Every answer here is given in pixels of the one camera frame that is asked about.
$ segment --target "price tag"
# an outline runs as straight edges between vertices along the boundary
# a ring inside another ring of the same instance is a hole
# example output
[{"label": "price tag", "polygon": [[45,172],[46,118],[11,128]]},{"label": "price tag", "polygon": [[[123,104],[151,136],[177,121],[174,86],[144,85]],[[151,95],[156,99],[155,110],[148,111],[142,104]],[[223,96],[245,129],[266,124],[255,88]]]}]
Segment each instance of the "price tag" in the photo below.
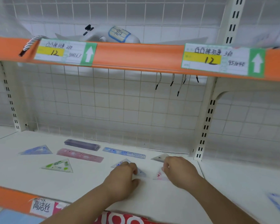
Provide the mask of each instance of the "price tag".
[{"label": "price tag", "polygon": [[265,49],[187,43],[182,68],[264,77]]},{"label": "price tag", "polygon": [[91,66],[97,43],[42,39],[35,60]]}]

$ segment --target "pink ruler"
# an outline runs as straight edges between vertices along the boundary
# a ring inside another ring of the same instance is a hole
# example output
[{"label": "pink ruler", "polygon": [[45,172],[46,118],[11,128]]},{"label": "pink ruler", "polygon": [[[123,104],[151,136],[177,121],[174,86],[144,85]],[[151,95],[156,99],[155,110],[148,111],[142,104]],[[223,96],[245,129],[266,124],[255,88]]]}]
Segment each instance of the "pink ruler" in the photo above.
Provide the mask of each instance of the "pink ruler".
[{"label": "pink ruler", "polygon": [[100,157],[100,156],[94,156],[91,154],[82,153],[82,152],[70,150],[67,148],[60,149],[57,152],[57,155],[67,156],[67,157],[72,157],[72,158],[77,158],[77,159],[84,159],[84,160],[98,162],[98,163],[102,162],[104,159],[103,157]]}]

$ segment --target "yellow price label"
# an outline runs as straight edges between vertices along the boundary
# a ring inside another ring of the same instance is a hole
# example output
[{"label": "yellow price label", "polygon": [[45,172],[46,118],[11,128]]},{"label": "yellow price label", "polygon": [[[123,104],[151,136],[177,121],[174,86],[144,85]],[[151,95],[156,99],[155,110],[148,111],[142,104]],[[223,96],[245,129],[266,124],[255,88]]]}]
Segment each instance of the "yellow price label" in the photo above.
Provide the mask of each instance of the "yellow price label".
[{"label": "yellow price label", "polygon": [[64,49],[39,46],[36,53],[53,56],[63,56]]},{"label": "yellow price label", "polygon": [[221,64],[220,55],[212,55],[212,54],[197,53],[197,52],[185,52],[184,60],[201,62],[206,64]]}]

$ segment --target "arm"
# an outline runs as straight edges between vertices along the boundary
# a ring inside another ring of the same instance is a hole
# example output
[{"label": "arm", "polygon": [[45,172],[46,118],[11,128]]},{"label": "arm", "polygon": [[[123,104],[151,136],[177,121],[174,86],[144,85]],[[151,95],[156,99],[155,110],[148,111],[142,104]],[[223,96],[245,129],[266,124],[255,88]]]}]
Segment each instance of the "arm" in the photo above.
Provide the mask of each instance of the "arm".
[{"label": "arm", "polygon": [[111,171],[101,185],[41,223],[89,224],[95,222],[106,208],[117,201],[126,199],[138,186],[140,180],[132,180],[133,173],[137,174],[136,164],[123,162]]},{"label": "arm", "polygon": [[185,189],[195,197],[213,224],[258,224],[202,178],[194,165],[186,159],[176,156],[166,157],[163,169],[175,186]]}]

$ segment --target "forearm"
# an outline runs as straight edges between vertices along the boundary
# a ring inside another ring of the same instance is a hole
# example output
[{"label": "forearm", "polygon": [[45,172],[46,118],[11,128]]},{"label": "forearm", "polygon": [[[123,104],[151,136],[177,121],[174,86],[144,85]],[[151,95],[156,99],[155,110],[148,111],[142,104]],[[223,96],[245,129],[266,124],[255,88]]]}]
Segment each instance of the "forearm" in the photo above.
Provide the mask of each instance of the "forearm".
[{"label": "forearm", "polygon": [[42,224],[89,224],[113,202],[102,185],[94,188],[80,199],[61,210],[59,213],[49,217]]},{"label": "forearm", "polygon": [[188,192],[201,204],[213,224],[258,224],[203,178]]}]

